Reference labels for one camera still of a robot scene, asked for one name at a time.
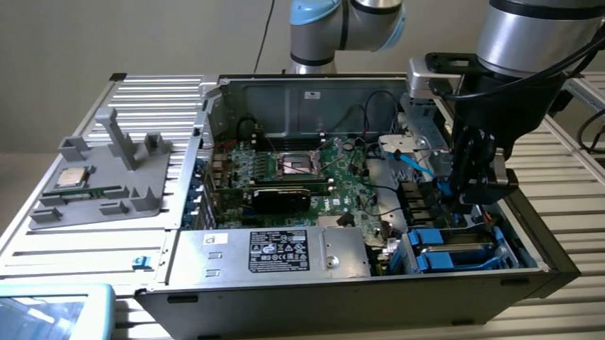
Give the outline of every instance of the blue cable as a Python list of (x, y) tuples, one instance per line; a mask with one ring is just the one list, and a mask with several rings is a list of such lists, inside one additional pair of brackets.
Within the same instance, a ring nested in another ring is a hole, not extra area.
[[(395, 155), (391, 153), (388, 153), (388, 157), (395, 159)], [(408, 158), (404, 154), (399, 155), (399, 159), (402, 161), (404, 161), (415, 170), (418, 170), (420, 172), (426, 172), (431, 178), (435, 177), (435, 174), (432, 173), (432, 171), (430, 171), (427, 168), (423, 168), (422, 166), (419, 166), (419, 164), (415, 163), (415, 161), (411, 158)]]
[[(387, 153), (386, 154), (390, 158), (395, 159), (395, 154), (392, 153)], [(432, 173), (432, 171), (430, 171), (427, 168), (422, 167), (411, 158), (408, 158), (404, 154), (400, 154), (399, 155), (399, 159), (402, 161), (404, 161), (415, 170), (420, 171), (420, 172), (426, 172), (428, 174), (428, 176), (431, 177), (431, 179), (435, 177), (435, 174)], [(436, 188), (442, 191), (442, 193), (446, 195), (446, 196), (451, 196), (451, 189), (450, 189), (450, 186), (447, 183), (442, 183), (442, 182), (438, 182), (436, 183)]]

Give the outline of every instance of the sticker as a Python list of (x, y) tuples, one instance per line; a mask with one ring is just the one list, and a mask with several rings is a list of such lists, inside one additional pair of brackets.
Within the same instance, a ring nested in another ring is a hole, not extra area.
[(204, 245), (209, 244), (227, 244), (228, 234), (225, 232), (220, 234), (205, 234)]
[(319, 91), (304, 91), (304, 99), (320, 99), (321, 92)]
[(247, 269), (252, 273), (307, 271), (305, 230), (251, 232)]

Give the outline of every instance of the cpu socket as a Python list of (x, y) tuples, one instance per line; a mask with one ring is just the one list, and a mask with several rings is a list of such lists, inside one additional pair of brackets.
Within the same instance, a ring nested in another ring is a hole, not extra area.
[(315, 175), (319, 168), (319, 159), (311, 154), (280, 154), (276, 170), (283, 175)]

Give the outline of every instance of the monitor screen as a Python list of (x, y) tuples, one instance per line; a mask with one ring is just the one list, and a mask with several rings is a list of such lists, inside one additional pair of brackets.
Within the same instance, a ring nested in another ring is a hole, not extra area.
[(86, 296), (0, 297), (1, 338), (68, 340)]

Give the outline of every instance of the blue tab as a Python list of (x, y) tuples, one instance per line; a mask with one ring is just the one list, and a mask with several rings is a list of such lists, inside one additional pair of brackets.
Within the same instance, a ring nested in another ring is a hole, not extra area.
[(419, 244), (419, 239), (418, 239), (418, 233), (415, 232), (415, 230), (412, 230), (411, 232), (407, 233), (407, 237), (408, 237), (408, 242), (412, 246), (416, 246)]
[(423, 255), (415, 257), (415, 262), (418, 262), (418, 269), (420, 272), (424, 272), (428, 270), (428, 264), (426, 263)]
[(495, 240), (498, 241), (498, 243), (502, 244), (506, 241), (506, 239), (503, 238), (502, 230), (499, 230), (498, 227), (492, 228), (492, 235), (494, 235)]
[(416, 229), (419, 240), (424, 245), (443, 244), (442, 233), (438, 229)]
[(151, 269), (151, 257), (148, 256), (138, 256), (136, 259), (132, 260), (132, 269)]
[(426, 261), (428, 262), (430, 269), (434, 271), (442, 271), (444, 269), (454, 268), (454, 262), (451, 262), (450, 254), (446, 252), (423, 253)]

